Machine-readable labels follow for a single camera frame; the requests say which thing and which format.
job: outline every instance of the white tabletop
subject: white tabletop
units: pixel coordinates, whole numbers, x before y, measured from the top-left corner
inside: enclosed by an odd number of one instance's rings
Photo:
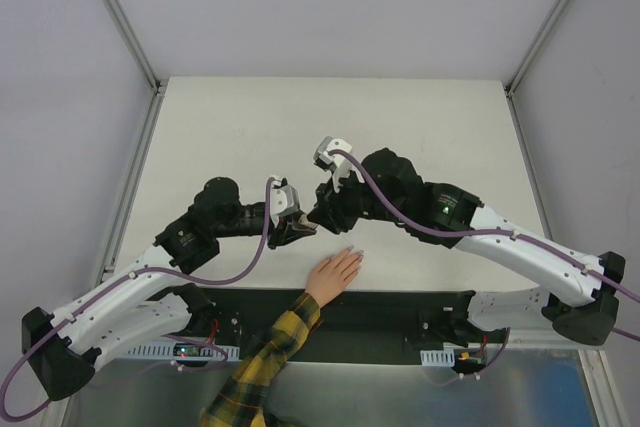
[[[263,200],[270,174],[286,176],[311,210],[328,175],[312,155],[327,135],[360,159],[389,147],[425,181],[447,182],[509,219],[542,232],[502,85],[494,81],[174,77],[169,82],[125,232],[118,268],[182,215],[205,182],[234,179],[241,202]],[[391,224],[360,220],[348,234],[265,250],[235,284],[302,288],[317,261],[364,249],[354,290],[506,291],[532,283],[477,256],[421,243]],[[223,279],[252,258],[258,238],[220,239],[221,254],[195,275]]]

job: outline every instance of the purple cable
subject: purple cable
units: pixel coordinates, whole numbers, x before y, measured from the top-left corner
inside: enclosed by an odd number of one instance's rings
[[[244,279],[247,275],[251,273],[253,268],[258,264],[258,261],[260,260],[260,256],[262,255],[262,251],[264,250],[264,246],[267,243],[267,238],[269,236],[269,223],[270,223],[269,206],[271,202],[271,184],[273,184],[273,181],[274,179],[270,177],[269,180],[267,181],[267,188],[264,194],[264,199],[265,199],[264,200],[264,205],[265,205],[264,222],[262,223],[262,235],[260,236],[260,243],[258,244],[258,249],[256,250],[256,253],[253,256],[253,259],[251,259],[251,262],[249,262],[249,265],[238,275],[231,277],[230,279],[207,280],[207,279],[200,279],[198,277],[193,277],[191,275],[184,274],[182,272],[177,272],[175,270],[167,269],[165,267],[146,267],[144,269],[144,273],[146,274],[147,272],[160,272],[163,274],[173,275],[174,277],[179,277],[181,279],[189,280],[191,282],[195,282],[200,285],[209,285],[209,286],[229,285],[241,279]]]
[[[631,340],[635,340],[636,342],[640,342],[640,335],[632,334],[631,332],[627,332],[626,330],[622,330],[622,329],[618,329],[617,327],[614,327],[613,329],[611,329],[611,332],[615,332],[618,335],[621,335]]]
[[[260,237],[260,243],[258,244],[258,249],[256,250],[256,253],[253,256],[253,259],[251,260],[249,265],[242,272],[240,272],[238,275],[236,275],[234,277],[231,277],[230,279],[206,280],[206,279],[199,279],[197,277],[192,277],[190,275],[183,274],[182,272],[176,272],[174,270],[166,269],[166,268],[163,268],[163,267],[147,267],[147,268],[141,269],[141,270],[144,270],[145,273],[147,273],[147,272],[161,272],[161,273],[173,275],[174,277],[180,277],[181,279],[186,279],[186,280],[189,280],[191,282],[196,282],[196,283],[202,284],[202,285],[229,285],[229,284],[233,284],[234,282],[237,282],[240,279],[243,279],[244,277],[249,275],[249,273],[251,273],[251,271],[257,265],[258,261],[260,260],[260,256],[262,255],[262,251],[264,250],[264,246],[267,243],[267,237],[269,235],[269,223],[271,221],[269,207],[270,207],[270,201],[271,201],[271,185],[273,184],[273,182],[274,182],[274,179],[272,177],[270,177],[269,180],[267,180],[266,192],[265,192],[264,222],[263,222],[263,225],[262,225],[262,235]],[[96,302],[98,302],[100,299],[102,299],[105,295],[109,294],[114,289],[118,288],[120,285],[122,285],[123,283],[125,283],[125,282],[127,282],[129,280],[132,280],[132,279],[130,277],[128,277],[128,276],[127,277],[121,277],[121,278],[117,279],[116,281],[113,282],[113,284],[109,285],[108,287],[105,287],[101,292],[99,292],[94,297],[92,297],[91,299],[87,300],[82,306],[80,306],[76,310],[74,310],[71,313],[71,315],[73,317],[77,317],[78,315],[81,315],[86,309],[88,309],[89,307],[94,305]],[[33,347],[31,347],[20,358],[20,360],[18,360],[18,362],[16,362],[16,364],[11,368],[11,370],[9,371],[7,376],[5,377],[4,381],[2,382],[2,386],[0,387],[0,418],[2,418],[4,421],[12,422],[12,423],[23,422],[23,421],[25,421],[27,419],[30,419],[31,417],[39,414],[40,412],[42,412],[44,409],[46,409],[49,406],[49,404],[51,403],[51,400],[45,400],[39,407],[37,407],[36,409],[32,410],[31,412],[29,412],[27,414],[24,414],[24,415],[13,416],[9,412],[7,412],[7,408],[6,408],[7,391],[9,390],[9,385],[13,381],[13,378],[16,376],[16,374],[22,368],[22,366],[24,364],[26,364],[27,361],[33,356],[33,354],[35,354],[38,351],[38,349],[40,349],[54,335],[56,335],[58,332],[60,332],[63,328],[65,328],[70,323],[71,323],[70,320],[64,319],[62,322],[60,322],[58,325],[56,325],[44,337],[42,337],[42,339],[40,339],[38,342],[36,342],[33,345]],[[196,341],[191,341],[191,340],[184,340],[184,341],[185,342],[189,342],[189,343],[195,343],[196,342]],[[226,357],[227,357],[226,352],[224,352],[224,351],[221,351],[221,352],[225,356],[225,360],[226,360]],[[188,370],[190,372],[201,371],[200,369],[197,369],[197,368],[194,368],[194,367],[190,367],[189,369],[185,368],[185,370]]]
[[[504,353],[505,349],[507,348],[507,344],[509,343],[509,335],[511,335],[511,329],[506,329],[506,333],[504,336],[504,340],[502,341],[502,345],[500,346],[500,350],[498,350],[498,353],[495,355],[495,357],[493,359],[491,359],[489,361],[489,363],[481,370],[478,372],[478,375],[484,375],[487,373],[487,371],[489,369],[491,369],[496,362],[498,361],[498,359],[500,359],[500,357],[502,357],[502,354]],[[460,378],[460,376],[458,377],[453,377],[449,380],[445,380],[444,382],[434,382],[432,380],[430,380],[428,377],[425,376],[425,379],[427,380],[427,382],[429,382],[431,385],[433,385],[434,387],[446,387],[447,385],[451,385],[453,383],[455,383],[457,380],[464,380],[467,379],[469,377],[474,377],[474,374],[467,374],[464,375],[462,378]]]
[[[380,187],[378,187],[378,185],[376,184],[375,180],[373,180],[373,177],[371,177],[371,174],[369,174],[369,172],[367,172],[367,170],[364,168],[364,166],[353,155],[351,155],[349,152],[345,152],[342,149],[330,150],[329,151],[329,155],[341,155],[345,159],[347,159],[349,162],[351,162],[351,164],[353,164],[353,166],[356,169],[358,169],[358,171],[360,171],[360,173],[362,174],[362,177],[364,178],[365,182],[367,184],[369,184],[369,187],[371,188],[371,190],[373,191],[375,196],[378,198],[378,200],[380,200],[382,205],[384,205],[387,208],[387,210],[389,210],[389,212],[391,212],[393,215],[395,215],[399,220],[404,222],[406,225],[408,225],[412,229],[417,230],[418,232],[422,232],[423,234],[433,235],[434,237],[441,237],[441,238],[460,238],[460,237],[470,237],[470,236],[475,236],[475,235],[502,235],[502,236],[505,236],[505,237],[511,237],[513,235],[513,231],[511,231],[511,230],[503,230],[503,229],[479,229],[479,230],[465,230],[465,231],[461,231],[461,232],[444,232],[444,231],[431,229],[429,227],[425,227],[423,225],[420,225],[420,224],[414,222],[413,220],[411,220],[406,215],[404,215],[402,212],[400,212],[389,201],[389,199],[387,199],[385,197],[385,195],[382,192],[382,190],[380,190]],[[555,247],[553,247],[551,245],[548,245],[547,243],[545,243],[545,242],[543,242],[543,241],[541,241],[539,239],[531,237],[530,235],[521,234],[521,235],[518,236],[518,240],[523,240],[523,241],[528,242],[530,244],[536,245],[536,246],[540,247],[543,250],[546,250],[547,252],[555,255],[556,257],[559,257],[560,259],[570,263],[571,265],[573,265],[574,267],[579,269],[580,272],[582,272],[584,274],[587,274],[587,275],[591,275],[592,277],[595,277],[600,282],[603,282],[603,283],[613,287],[614,289],[616,289],[621,294],[626,295],[630,299],[640,303],[640,295],[632,292],[631,290],[627,289],[625,286],[620,285],[618,282],[615,282],[615,281],[611,280],[610,278],[606,277],[605,275],[601,274],[600,272],[596,272],[596,271],[593,271],[593,270],[588,270],[587,266],[584,265],[582,262],[574,259],[570,255],[565,254],[561,250],[559,250],[559,249],[557,249],[557,248],[555,248]]]
[[[113,289],[119,287],[121,284],[123,284],[127,280],[129,280],[129,277],[122,277],[117,281],[115,281],[113,284],[106,287],[102,292],[97,294],[95,297],[93,297],[92,299],[89,299],[84,305],[74,310],[72,312],[73,317],[77,317],[78,315],[82,314],[82,312],[84,312],[87,308],[95,304],[98,300],[100,300],[100,298],[104,297]],[[36,342],[33,345],[33,347],[31,347],[20,358],[20,360],[16,362],[16,365],[14,365],[13,368],[9,371],[4,381],[2,382],[2,386],[0,387],[0,417],[2,417],[3,420],[5,420],[6,422],[14,422],[14,423],[23,422],[27,419],[30,419],[34,415],[39,414],[49,406],[51,401],[45,400],[39,407],[29,412],[28,414],[13,416],[9,412],[7,412],[7,408],[6,408],[7,391],[9,390],[9,385],[11,384],[11,381],[13,380],[13,378],[16,376],[20,368],[27,363],[27,361],[31,358],[31,356],[35,354],[38,351],[38,349],[40,349],[44,344],[46,344],[54,335],[56,335],[58,332],[60,332],[64,327],[66,327],[70,323],[71,322],[68,319],[64,319],[62,322],[56,325],[47,334],[45,334],[44,337],[42,337],[38,342]]]

